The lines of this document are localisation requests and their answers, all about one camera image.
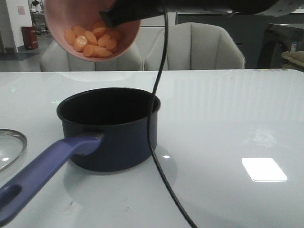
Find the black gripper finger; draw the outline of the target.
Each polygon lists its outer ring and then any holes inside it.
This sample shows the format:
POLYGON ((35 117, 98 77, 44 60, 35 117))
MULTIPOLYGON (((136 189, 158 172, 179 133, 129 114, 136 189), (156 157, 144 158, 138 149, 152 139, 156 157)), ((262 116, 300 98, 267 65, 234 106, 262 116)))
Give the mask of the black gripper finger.
POLYGON ((106 26, 110 28, 164 13, 166 8, 162 0, 115 0, 109 8, 99 11, 106 26))

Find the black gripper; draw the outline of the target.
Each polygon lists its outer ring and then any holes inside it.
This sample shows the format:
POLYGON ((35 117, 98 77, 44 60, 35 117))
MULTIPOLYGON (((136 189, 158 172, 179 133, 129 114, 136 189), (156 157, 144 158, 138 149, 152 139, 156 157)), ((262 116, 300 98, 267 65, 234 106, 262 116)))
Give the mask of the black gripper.
POLYGON ((302 0, 168 0, 168 10, 191 13, 241 13, 280 17, 304 5, 302 0))

